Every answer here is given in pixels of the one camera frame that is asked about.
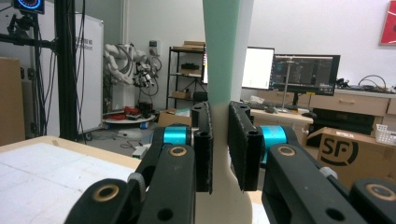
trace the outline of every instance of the metal stand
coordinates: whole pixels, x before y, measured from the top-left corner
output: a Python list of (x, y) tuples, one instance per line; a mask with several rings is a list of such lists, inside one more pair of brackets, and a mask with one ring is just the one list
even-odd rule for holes
[(289, 60), (286, 61), (288, 64), (288, 73), (286, 74), (286, 82), (285, 82), (285, 90), (283, 90), (283, 101), (282, 101), (282, 108), (278, 110), (278, 112), (282, 113), (289, 113), (290, 111), (285, 108), (285, 101), (286, 101), (286, 94), (288, 93), (288, 83), (289, 83), (289, 74), (290, 74), (290, 68), (291, 64), (294, 63), (293, 58), (290, 57)]

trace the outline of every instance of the whiteboard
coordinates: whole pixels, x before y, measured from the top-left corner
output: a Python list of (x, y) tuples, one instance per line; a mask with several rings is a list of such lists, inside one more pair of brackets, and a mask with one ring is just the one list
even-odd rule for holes
[[(9, 4), (2, 3), (0, 8), (8, 7)], [(16, 13), (18, 18), (21, 17), (21, 13), (14, 8), (9, 8), (3, 12), (0, 12), (0, 33), (7, 34), (7, 26), (11, 20), (12, 15)], [(38, 22), (40, 25), (41, 38), (43, 40), (54, 39), (54, 5), (46, 2), (46, 9), (44, 15), (38, 15)], [(76, 36), (78, 37), (78, 31), (81, 22), (81, 15), (76, 15)], [(81, 61), (81, 68), (78, 76), (78, 100), (82, 101), (81, 107), (81, 120), (82, 128), (84, 133), (99, 129), (102, 127), (102, 55), (103, 55), (103, 36), (104, 36), (104, 24), (102, 21), (97, 20), (90, 16), (85, 16), (85, 68), (82, 69), (84, 62)], [(50, 84), (50, 55), (49, 49), (41, 50), (41, 68), (43, 76), (44, 93), (49, 89)], [(34, 55), (33, 48), (29, 46), (15, 46), (9, 43), (0, 42), (0, 56), (19, 58), (21, 60), (21, 67), (27, 68), (33, 67)], [(77, 64), (79, 58), (79, 50), (76, 56)], [(53, 79), (52, 97), (50, 96), (46, 103), (46, 114), (49, 115), (48, 121), (48, 135), (59, 136), (59, 99), (58, 99), (58, 78), (57, 78), (57, 66), (55, 66), (55, 76)]]
[[(54, 38), (54, 6), (52, 3), (46, 2), (46, 14), (38, 17), (42, 39), (52, 40)], [(76, 36), (81, 22), (81, 15), (76, 15)], [(102, 55), (103, 55), (103, 29), (102, 21), (95, 18), (85, 16), (85, 78), (83, 75), (83, 61), (81, 61), (81, 69), (78, 76), (78, 100), (82, 98), (82, 81), (84, 81), (83, 104), (81, 107), (81, 120), (83, 131), (88, 132), (99, 129), (102, 125)], [(76, 55), (76, 64), (78, 64), (79, 50)], [(50, 50), (43, 49), (41, 53), (41, 64), (43, 68), (44, 86), (48, 86), (50, 82)], [(58, 79), (55, 75), (53, 94), (49, 113), (48, 135), (59, 136), (59, 100), (58, 100)]]

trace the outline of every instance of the drawer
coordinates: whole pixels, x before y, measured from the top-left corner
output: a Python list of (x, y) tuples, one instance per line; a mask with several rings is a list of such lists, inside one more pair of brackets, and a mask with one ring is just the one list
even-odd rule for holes
[[(258, 91), (258, 96), (265, 99), (266, 102), (282, 104), (283, 103), (283, 91)], [(294, 93), (287, 92), (285, 104), (290, 104), (293, 102)], [(298, 105), (306, 106), (309, 105), (310, 95), (302, 94), (299, 96)]]
[(387, 114), (396, 115), (396, 99), (390, 99)]
[(331, 96), (312, 95), (310, 107), (383, 117), (389, 99), (336, 93)]

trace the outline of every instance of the speaker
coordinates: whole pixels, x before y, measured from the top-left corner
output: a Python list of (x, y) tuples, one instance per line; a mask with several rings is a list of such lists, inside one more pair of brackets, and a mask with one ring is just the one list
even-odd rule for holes
[(12, 6), (16, 9), (44, 14), (45, 0), (12, 0)]

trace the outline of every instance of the teal cylindrical part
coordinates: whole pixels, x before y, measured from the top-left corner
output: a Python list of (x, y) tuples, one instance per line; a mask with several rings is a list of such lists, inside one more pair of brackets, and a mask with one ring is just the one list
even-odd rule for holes
[(186, 145), (187, 144), (187, 127), (170, 126), (165, 128), (163, 134), (163, 142), (173, 145)]
[(262, 128), (262, 136), (264, 143), (264, 158), (262, 159), (262, 163), (267, 163), (267, 155), (270, 147), (275, 144), (285, 144), (287, 142), (286, 134), (283, 128), (279, 125), (263, 125), (260, 126)]

